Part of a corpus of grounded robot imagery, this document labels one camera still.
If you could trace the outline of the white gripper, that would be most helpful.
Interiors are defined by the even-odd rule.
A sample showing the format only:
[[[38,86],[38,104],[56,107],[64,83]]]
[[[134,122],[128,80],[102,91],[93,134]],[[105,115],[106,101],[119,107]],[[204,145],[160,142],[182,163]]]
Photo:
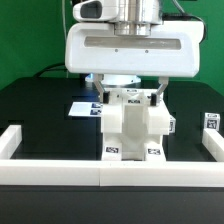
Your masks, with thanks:
[[[193,77],[199,71],[204,26],[199,21],[165,21],[148,36],[117,36],[109,23],[78,23],[69,31],[65,65],[72,73],[93,73],[99,101],[109,103],[102,74],[160,77],[151,94],[157,106],[167,77]]]

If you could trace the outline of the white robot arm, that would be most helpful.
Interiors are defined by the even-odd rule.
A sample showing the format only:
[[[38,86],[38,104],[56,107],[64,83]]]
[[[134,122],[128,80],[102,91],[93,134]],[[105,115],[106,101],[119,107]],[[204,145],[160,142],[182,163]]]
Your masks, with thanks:
[[[161,0],[82,0],[73,6],[73,17],[65,65],[72,73],[91,73],[104,103],[106,75],[157,77],[160,86],[151,94],[156,106],[171,77],[199,71],[205,22],[184,10],[166,14]]]

